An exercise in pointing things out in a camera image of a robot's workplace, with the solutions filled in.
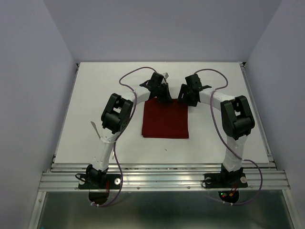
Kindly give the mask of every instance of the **white wall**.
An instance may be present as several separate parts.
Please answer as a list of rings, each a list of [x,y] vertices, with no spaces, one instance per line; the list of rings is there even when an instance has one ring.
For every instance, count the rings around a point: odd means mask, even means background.
[[[246,61],[280,0],[44,0],[76,61]]]
[[[76,69],[41,0],[1,2],[0,31],[0,227],[21,229],[51,164]]]
[[[283,0],[246,72],[276,164],[305,217],[305,1]]]

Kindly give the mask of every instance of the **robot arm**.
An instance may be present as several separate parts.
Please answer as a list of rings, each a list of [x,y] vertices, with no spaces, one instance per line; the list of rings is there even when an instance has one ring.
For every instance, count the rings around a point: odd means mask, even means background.
[[[151,93],[147,88],[141,86],[136,87],[134,92],[137,94],[137,104],[147,101]],[[108,169],[113,144],[116,142],[120,133],[127,127],[134,102],[135,95],[133,92],[126,93],[122,96],[117,94],[111,95],[102,114],[102,149],[96,152],[91,163],[92,167],[96,170],[105,171]]]
[[[210,104],[211,95],[214,91],[210,86],[202,86],[197,74],[185,78],[187,84],[182,84],[178,101],[189,106],[197,106],[197,103]],[[213,107],[221,111],[222,125],[227,135],[226,144],[232,149],[236,157],[228,148],[222,163],[220,174],[206,174],[205,177],[211,181],[206,183],[206,188],[231,187],[240,183],[244,177],[242,168],[242,157],[244,144],[247,136],[254,128],[254,118],[245,96],[233,97],[220,92],[213,95]],[[246,187],[247,184],[239,184],[239,187]]]
[[[201,103],[210,104],[211,95],[213,88],[206,88],[199,92],[199,98]],[[226,95],[221,92],[215,92],[213,95],[213,107],[221,111],[221,104],[225,101],[234,101],[235,97],[231,95]],[[227,135],[227,145],[234,151],[236,154],[243,158],[244,144],[247,140],[247,135],[243,135],[235,140],[233,137]],[[225,151],[225,157],[223,161],[223,166],[228,172],[237,171],[242,167],[242,161],[238,159],[229,149]]]
[[[109,158],[114,143],[126,129],[131,119],[134,103],[140,104],[149,99],[158,98],[159,102],[172,102],[168,83],[164,82],[168,74],[153,73],[150,80],[124,95],[112,94],[102,113],[102,149],[96,152],[91,164],[86,168],[85,180],[101,187],[106,180]]]

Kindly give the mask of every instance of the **purple cable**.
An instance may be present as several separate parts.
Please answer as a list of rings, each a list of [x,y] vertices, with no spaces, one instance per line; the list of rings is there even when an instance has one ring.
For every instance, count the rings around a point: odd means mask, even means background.
[[[137,107],[138,97],[137,97],[137,93],[134,92],[134,89],[133,89],[132,87],[130,87],[130,86],[127,85],[127,84],[121,83],[121,81],[122,81],[122,79],[124,79],[127,75],[129,75],[129,74],[131,74],[131,73],[134,73],[134,72],[136,72],[136,71],[138,71],[138,70],[140,70],[140,69],[143,69],[143,68],[152,69],[155,73],[157,72],[156,70],[154,70],[154,69],[151,68],[151,67],[141,67],[141,68],[137,68],[137,69],[135,69],[135,70],[133,70],[133,71],[131,71],[131,72],[125,74],[125,75],[122,76],[121,79],[119,80],[119,84],[120,84],[120,85],[125,86],[125,87],[128,87],[128,88],[134,93],[134,107],[133,107],[133,110],[132,110],[132,114],[130,115],[130,120],[132,119],[133,114],[134,114],[134,112],[135,112],[135,108]],[[96,207],[99,207],[99,208],[100,208],[100,207],[109,206],[110,204],[112,204],[112,203],[118,198],[119,194],[121,193],[121,190],[122,190],[122,187],[123,187],[123,171],[122,171],[121,165],[120,165],[120,163],[119,163],[118,157],[117,157],[117,155],[116,155],[116,143],[117,143],[117,140],[119,139],[119,137],[122,135],[123,132],[121,132],[121,133],[117,136],[117,138],[115,139],[115,142],[114,142],[114,144],[113,144],[114,158],[115,158],[116,164],[118,165],[118,168],[119,168],[120,174],[121,174],[121,187],[120,187],[118,193],[116,194],[116,196],[115,196],[109,203],[106,203],[106,204],[103,204],[103,205],[97,205],[97,204],[95,204],[95,203],[93,203],[93,202],[90,201],[91,204],[94,205],[94,206],[96,206]]]
[[[234,151],[228,146],[228,144],[224,141],[223,137],[221,136],[221,134],[220,134],[220,132],[219,132],[219,129],[218,129],[218,126],[217,126],[217,123],[216,123],[216,120],[215,120],[214,111],[213,111],[213,96],[214,96],[214,94],[215,94],[215,92],[216,92],[217,90],[219,90],[219,89],[224,89],[224,88],[226,88],[226,87],[228,86],[229,81],[228,81],[227,77],[226,77],[224,74],[222,74],[220,71],[215,70],[215,69],[211,69],[211,68],[200,69],[200,70],[196,71],[194,74],[196,74],[196,73],[198,73],[198,72],[202,72],[202,71],[213,71],[213,72],[216,72],[216,73],[220,74],[220,75],[225,79],[225,82],[226,82],[226,83],[225,83],[225,86],[217,87],[216,89],[214,89],[213,92],[212,92],[212,94],[211,94],[211,98],[210,98],[211,115],[212,115],[212,119],[213,119],[213,123],[214,123],[215,129],[216,129],[216,132],[217,132],[217,134],[218,134],[220,140],[221,140],[222,143],[225,145],[225,147],[227,147],[227,149],[230,150],[232,154],[234,154],[235,157],[237,157],[238,159],[240,159],[240,160],[242,160],[242,161],[249,161],[249,162],[251,162],[252,164],[254,164],[254,165],[256,166],[256,168],[258,169],[259,174],[260,174],[260,176],[261,176],[261,184],[260,184],[260,186],[259,186],[259,189],[258,189],[257,193],[254,195],[254,197],[252,197],[251,199],[249,199],[249,200],[247,200],[247,201],[245,201],[245,202],[233,204],[233,205],[239,205],[239,206],[240,206],[240,205],[245,205],[245,204],[248,204],[248,203],[250,203],[251,201],[253,201],[253,200],[258,196],[258,194],[261,192],[262,187],[263,187],[263,174],[262,174],[262,171],[261,171],[260,167],[259,167],[254,161],[252,161],[252,160],[250,160],[250,159],[242,159],[239,155],[237,155],[236,152],[234,152]]]

